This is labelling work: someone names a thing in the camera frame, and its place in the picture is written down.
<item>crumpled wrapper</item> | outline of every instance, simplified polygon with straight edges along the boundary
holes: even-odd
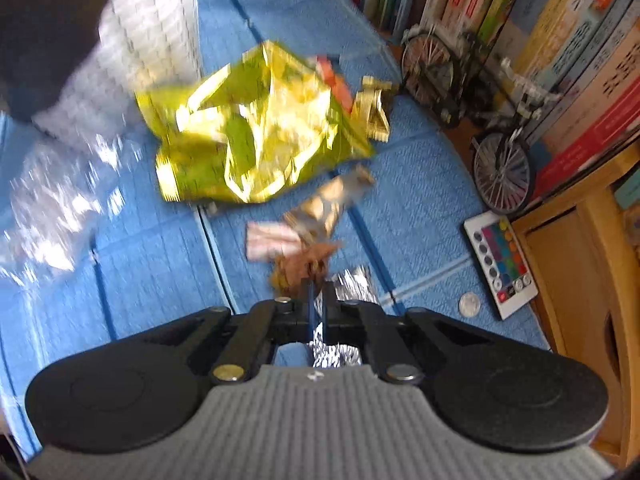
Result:
[[[136,94],[169,201],[265,202],[374,150],[306,62],[266,41],[195,86]]]
[[[380,303],[376,288],[367,266],[357,266],[344,270],[331,281],[334,283],[335,295],[338,301],[360,300]],[[322,293],[316,298],[316,312],[322,316]],[[322,323],[314,330],[314,338],[309,343],[314,354],[314,368],[337,368],[340,366],[354,366],[362,364],[360,351],[349,345],[329,346],[322,341]]]
[[[388,114],[398,90],[398,85],[389,81],[380,81],[371,76],[362,78],[362,90],[356,94],[351,117],[362,125],[369,139],[389,141],[391,126]]]

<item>white remote control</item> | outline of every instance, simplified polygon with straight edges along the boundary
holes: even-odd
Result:
[[[511,224],[489,211],[465,221],[465,231],[484,271],[502,319],[538,295],[529,264]]]

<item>bicycle wheel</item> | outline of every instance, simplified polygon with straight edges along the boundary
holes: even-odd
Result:
[[[441,90],[450,93],[456,81],[457,62],[449,47],[432,32],[411,38],[404,48],[400,67],[409,94],[421,105],[433,108],[441,97],[421,76],[424,69],[439,82]]]
[[[536,173],[520,139],[515,139],[511,148],[500,148],[500,142],[507,135],[511,135],[509,130],[483,134],[475,146],[471,164],[482,201],[492,211],[508,216],[520,212],[529,203]]]

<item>silver screw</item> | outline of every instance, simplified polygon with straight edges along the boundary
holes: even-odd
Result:
[[[422,372],[418,368],[406,364],[391,365],[386,369],[386,374],[400,383],[407,383],[422,377]]]
[[[225,383],[239,381],[244,375],[244,368],[238,365],[220,365],[213,370],[213,376]]]

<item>bicycle tire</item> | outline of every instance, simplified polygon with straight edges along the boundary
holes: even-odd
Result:
[[[516,156],[520,156],[520,158],[514,160],[514,167],[517,169],[512,171],[521,172],[521,176],[523,176],[527,181],[527,187],[523,193],[518,194],[519,199],[514,200],[513,203],[510,203],[510,201],[505,198],[500,200],[498,198],[499,191],[494,194],[491,190],[494,188],[492,187],[493,184],[491,176],[487,175],[487,173],[493,174],[495,172],[495,179],[498,180],[496,153],[492,153],[492,150],[495,149],[495,152],[497,152],[501,140],[503,140],[505,136],[510,136],[512,131],[513,130],[508,128],[491,128],[482,132],[476,137],[478,147],[474,147],[471,158],[471,176],[474,184],[476,184],[476,189],[478,190],[480,199],[489,209],[497,214],[505,215],[507,217],[512,217],[526,208],[527,204],[531,200],[536,184],[536,169],[529,155],[529,151],[524,142],[517,138],[514,140],[513,145],[515,147]],[[482,150],[483,145],[486,148],[484,155],[489,155],[490,157],[490,160],[488,161],[482,160],[480,151]],[[518,187],[513,180],[507,180],[510,184]]]
[[[460,62],[456,54],[447,46],[442,38],[440,38],[434,32],[421,32],[406,42],[400,60],[402,82],[411,97],[418,104],[431,108],[434,112],[436,112],[437,115],[439,115],[440,111],[438,110],[438,105],[441,101],[441,97],[436,95],[436,92],[434,92],[433,89],[421,85],[420,81],[410,73],[409,63],[411,59],[409,58],[409,56],[412,56],[414,54],[413,49],[416,47],[418,52],[424,53],[426,51],[426,41],[432,41],[436,51],[446,54],[446,56],[448,57],[448,59],[445,60],[445,63],[447,63],[450,67],[450,74],[447,75],[445,79],[445,81],[447,82],[443,84],[442,90],[450,95],[455,95],[457,93],[457,88],[460,81]],[[433,66],[436,58],[431,57],[431,60],[427,59],[424,61],[427,66]]]

